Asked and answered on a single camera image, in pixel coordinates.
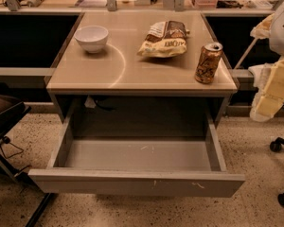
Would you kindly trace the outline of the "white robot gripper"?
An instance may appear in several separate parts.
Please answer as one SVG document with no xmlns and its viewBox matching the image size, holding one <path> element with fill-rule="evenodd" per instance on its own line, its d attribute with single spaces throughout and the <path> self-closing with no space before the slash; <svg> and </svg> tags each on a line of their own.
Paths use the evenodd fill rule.
<svg viewBox="0 0 284 227">
<path fill-rule="evenodd" d="M 284 56 L 284 1 L 250 32 L 256 39 L 267 39 L 275 53 Z M 257 122 L 272 119 L 284 105 L 284 57 L 274 64 L 252 66 L 254 86 L 258 88 L 252 102 L 250 117 Z"/>
</svg>

